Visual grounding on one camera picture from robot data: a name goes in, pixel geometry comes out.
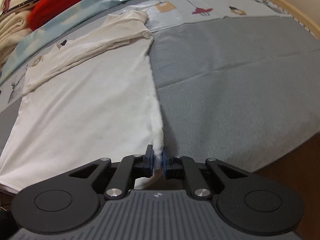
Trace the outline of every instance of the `wooden floor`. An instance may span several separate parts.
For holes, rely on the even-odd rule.
[[[256,173],[298,191],[305,203],[305,213],[297,231],[306,240],[319,240],[320,134]]]

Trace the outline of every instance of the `silver bolt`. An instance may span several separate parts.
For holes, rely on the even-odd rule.
[[[195,195],[198,197],[207,197],[210,195],[210,191],[205,188],[199,188],[195,190]]]
[[[122,190],[118,188],[111,188],[111,189],[108,189],[106,193],[110,197],[118,197],[122,194]]]

